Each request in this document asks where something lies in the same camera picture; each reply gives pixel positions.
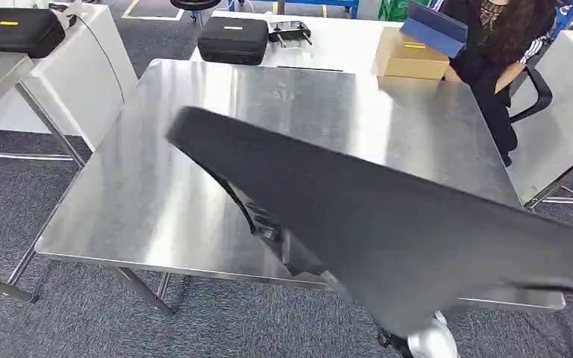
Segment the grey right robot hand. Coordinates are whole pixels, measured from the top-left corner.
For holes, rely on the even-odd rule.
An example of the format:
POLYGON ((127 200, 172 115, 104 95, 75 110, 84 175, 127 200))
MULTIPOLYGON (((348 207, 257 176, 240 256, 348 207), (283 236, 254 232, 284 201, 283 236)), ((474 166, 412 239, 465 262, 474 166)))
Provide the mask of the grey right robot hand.
POLYGON ((245 210, 254 228, 253 235, 273 252, 292 276, 303 273, 317 276, 347 302, 354 303, 344 285, 324 267, 318 257, 305 248, 297 237, 268 211, 252 201, 245 203, 245 210))

